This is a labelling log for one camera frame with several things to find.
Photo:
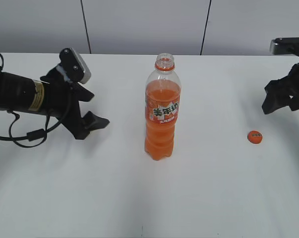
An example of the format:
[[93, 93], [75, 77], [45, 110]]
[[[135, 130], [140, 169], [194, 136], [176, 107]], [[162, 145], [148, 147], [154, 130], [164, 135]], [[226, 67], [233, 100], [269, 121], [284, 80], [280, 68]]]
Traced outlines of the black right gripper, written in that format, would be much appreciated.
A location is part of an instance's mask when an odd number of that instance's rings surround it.
[[[282, 49], [287, 55], [299, 57], [299, 47], [282, 47]], [[291, 111], [299, 110], [299, 62], [293, 65], [284, 79], [271, 80], [264, 90], [266, 92], [262, 104], [264, 114], [271, 114], [284, 107], [289, 107]]]

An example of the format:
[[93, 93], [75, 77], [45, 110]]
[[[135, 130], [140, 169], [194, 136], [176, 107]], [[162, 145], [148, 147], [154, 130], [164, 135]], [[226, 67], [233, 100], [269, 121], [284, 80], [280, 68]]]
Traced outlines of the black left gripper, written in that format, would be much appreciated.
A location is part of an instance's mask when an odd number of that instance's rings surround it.
[[65, 81], [56, 67], [40, 78], [45, 90], [40, 112], [46, 112], [58, 120], [47, 132], [62, 124], [75, 139], [83, 140], [90, 134], [89, 131], [107, 127], [110, 121], [91, 111], [81, 117], [79, 102], [90, 102], [94, 94], [78, 83]]

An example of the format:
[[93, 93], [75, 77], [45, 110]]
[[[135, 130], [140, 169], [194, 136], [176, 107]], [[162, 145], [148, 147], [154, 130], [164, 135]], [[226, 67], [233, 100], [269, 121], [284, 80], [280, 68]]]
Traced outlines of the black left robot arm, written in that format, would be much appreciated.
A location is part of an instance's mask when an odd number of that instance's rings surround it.
[[91, 131], [105, 128], [110, 121], [88, 111], [81, 115], [80, 102], [94, 94], [77, 82], [65, 81], [60, 65], [39, 81], [0, 72], [0, 111], [23, 112], [55, 117], [75, 139], [85, 139]]

